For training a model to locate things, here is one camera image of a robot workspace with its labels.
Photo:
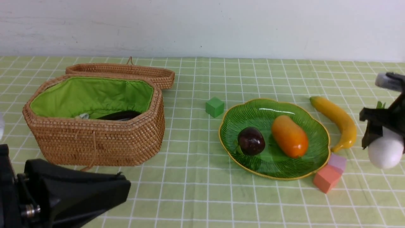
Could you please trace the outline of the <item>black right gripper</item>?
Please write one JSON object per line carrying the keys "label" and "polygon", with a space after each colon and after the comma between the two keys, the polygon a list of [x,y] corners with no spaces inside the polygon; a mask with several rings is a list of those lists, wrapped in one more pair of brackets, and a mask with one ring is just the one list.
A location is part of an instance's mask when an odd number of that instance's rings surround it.
{"label": "black right gripper", "polygon": [[384,136],[383,128],[387,128],[405,137],[405,93],[387,109],[363,108],[359,113],[359,120],[367,121],[366,131],[362,138],[362,148],[366,149],[372,142]]}

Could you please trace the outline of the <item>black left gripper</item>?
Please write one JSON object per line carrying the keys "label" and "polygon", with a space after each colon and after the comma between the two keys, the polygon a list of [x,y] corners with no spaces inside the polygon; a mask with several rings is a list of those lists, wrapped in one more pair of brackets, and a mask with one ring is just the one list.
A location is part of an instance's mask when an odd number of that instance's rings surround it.
{"label": "black left gripper", "polygon": [[126,202],[131,182],[121,172],[71,170],[27,160],[15,174],[7,144],[0,146],[0,227],[81,228]]}

